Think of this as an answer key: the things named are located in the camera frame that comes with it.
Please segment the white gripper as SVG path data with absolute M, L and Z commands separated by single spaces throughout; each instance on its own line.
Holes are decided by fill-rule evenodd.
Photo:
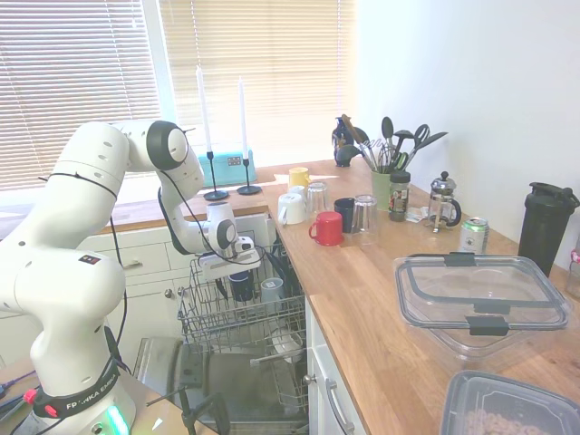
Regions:
M 250 270 L 248 272 L 249 282 L 254 284 L 257 278 L 256 270 L 254 268 L 257 268 L 260 265 L 261 259 L 255 248 L 242 251 L 234 258 L 228 260 L 218 257 L 215 254 L 202 256 L 198 260 L 198 267 L 200 268 L 202 275 L 208 281 L 215 280 L 217 290 L 224 299 L 227 298 L 227 290 L 220 278 Z

